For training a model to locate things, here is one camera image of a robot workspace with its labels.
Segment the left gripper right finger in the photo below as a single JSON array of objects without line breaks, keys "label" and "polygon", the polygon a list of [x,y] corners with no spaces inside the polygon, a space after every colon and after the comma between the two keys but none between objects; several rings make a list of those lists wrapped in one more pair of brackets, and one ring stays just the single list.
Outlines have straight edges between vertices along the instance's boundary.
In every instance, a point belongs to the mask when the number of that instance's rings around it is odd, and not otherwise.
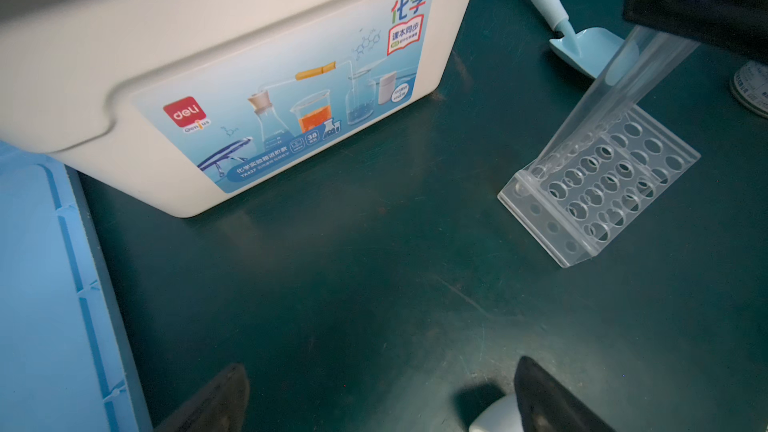
[{"label": "left gripper right finger", "polygon": [[514,388],[525,432],[614,431],[531,357],[518,361]]}]

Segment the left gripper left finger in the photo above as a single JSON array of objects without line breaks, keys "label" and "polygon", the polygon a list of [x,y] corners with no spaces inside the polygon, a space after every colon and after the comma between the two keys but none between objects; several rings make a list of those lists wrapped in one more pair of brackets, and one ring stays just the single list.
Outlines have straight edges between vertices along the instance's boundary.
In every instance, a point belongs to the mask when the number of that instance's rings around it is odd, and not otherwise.
[{"label": "left gripper left finger", "polygon": [[241,431],[250,383],[242,363],[231,363],[199,389],[155,431]]}]

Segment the small white crucible cup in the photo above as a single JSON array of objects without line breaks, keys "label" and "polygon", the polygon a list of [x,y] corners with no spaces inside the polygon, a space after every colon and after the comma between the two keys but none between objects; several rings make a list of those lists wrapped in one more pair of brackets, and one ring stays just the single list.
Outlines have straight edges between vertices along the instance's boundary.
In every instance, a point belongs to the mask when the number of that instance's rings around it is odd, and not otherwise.
[{"label": "small white crucible cup", "polygon": [[515,394],[506,395],[488,406],[469,425],[469,432],[523,432]]}]

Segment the clear test tube rack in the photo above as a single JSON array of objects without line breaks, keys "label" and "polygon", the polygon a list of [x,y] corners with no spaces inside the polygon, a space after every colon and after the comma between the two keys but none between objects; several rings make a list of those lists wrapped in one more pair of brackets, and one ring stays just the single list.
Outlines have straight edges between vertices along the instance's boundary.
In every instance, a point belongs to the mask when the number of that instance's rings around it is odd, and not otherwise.
[{"label": "clear test tube rack", "polygon": [[699,158],[633,106],[518,171],[498,198],[567,268],[602,252]]}]

